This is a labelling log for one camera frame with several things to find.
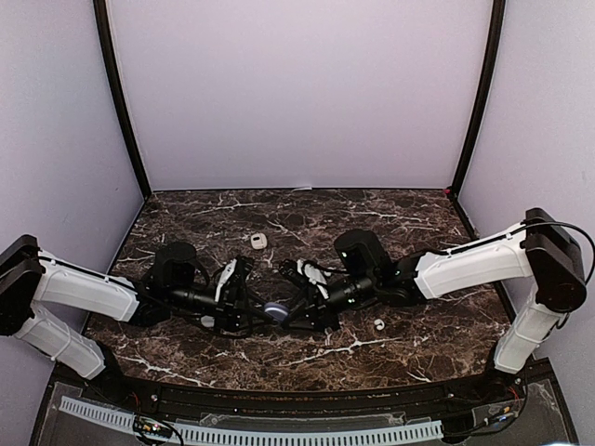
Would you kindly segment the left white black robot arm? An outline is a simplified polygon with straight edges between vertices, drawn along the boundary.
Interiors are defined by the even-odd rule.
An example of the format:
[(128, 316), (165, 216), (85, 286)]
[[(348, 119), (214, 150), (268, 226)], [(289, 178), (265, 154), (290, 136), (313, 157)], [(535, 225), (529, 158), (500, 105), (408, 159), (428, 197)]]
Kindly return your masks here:
[(172, 316), (191, 324), (203, 317), (217, 334), (234, 337), (273, 322), (246, 279), (251, 259), (237, 256), (211, 282), (195, 248), (173, 242), (159, 249), (139, 281), (70, 264), (42, 250), (35, 237), (22, 235), (1, 254), (1, 334), (18, 338), (87, 380), (111, 405), (131, 397), (130, 383), (117, 372), (106, 347), (75, 332), (46, 304), (60, 304), (140, 327)]

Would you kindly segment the purple blue charging case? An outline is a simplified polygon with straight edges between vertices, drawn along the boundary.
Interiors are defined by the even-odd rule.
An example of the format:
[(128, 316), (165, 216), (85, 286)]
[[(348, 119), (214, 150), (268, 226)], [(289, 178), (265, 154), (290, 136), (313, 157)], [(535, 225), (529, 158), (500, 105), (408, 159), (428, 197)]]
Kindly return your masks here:
[(283, 323), (290, 312), (289, 308), (285, 305), (274, 302), (266, 303), (263, 307), (263, 311), (279, 323)]

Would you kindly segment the beige earbud charging case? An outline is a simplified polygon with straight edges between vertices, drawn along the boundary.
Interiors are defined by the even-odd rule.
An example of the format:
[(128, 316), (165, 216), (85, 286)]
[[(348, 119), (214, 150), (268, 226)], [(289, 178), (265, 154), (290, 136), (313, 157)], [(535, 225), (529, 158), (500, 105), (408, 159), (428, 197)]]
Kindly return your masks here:
[(263, 250), (268, 246), (268, 239), (264, 233), (255, 233), (250, 236), (250, 243), (253, 249)]

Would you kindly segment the white charging case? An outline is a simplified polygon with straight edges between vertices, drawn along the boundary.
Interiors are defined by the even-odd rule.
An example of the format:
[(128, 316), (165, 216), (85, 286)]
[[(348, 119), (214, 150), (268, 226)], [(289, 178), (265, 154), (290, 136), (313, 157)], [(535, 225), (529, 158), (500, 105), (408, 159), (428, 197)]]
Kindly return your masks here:
[(204, 328), (211, 329), (215, 325), (215, 319), (212, 316), (202, 316), (200, 318), (200, 323)]

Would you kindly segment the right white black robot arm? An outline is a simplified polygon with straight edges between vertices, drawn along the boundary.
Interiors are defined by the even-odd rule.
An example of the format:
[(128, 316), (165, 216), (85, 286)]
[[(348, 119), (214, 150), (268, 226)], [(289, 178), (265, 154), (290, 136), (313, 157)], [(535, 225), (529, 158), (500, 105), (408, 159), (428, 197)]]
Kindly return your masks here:
[(474, 394), (493, 403), (509, 390), (534, 350), (587, 299), (594, 271), (585, 269), (574, 225), (554, 220), (541, 208), (497, 234), (443, 250), (424, 250), (390, 259), (371, 230), (348, 230), (334, 241), (344, 279), (312, 260), (286, 260), (284, 278), (298, 288), (282, 317), (286, 329), (336, 330), (338, 315), (369, 303), (404, 308), (425, 305), (470, 287), (515, 278), (534, 281), (511, 327), (497, 341), (491, 369), (474, 384)]

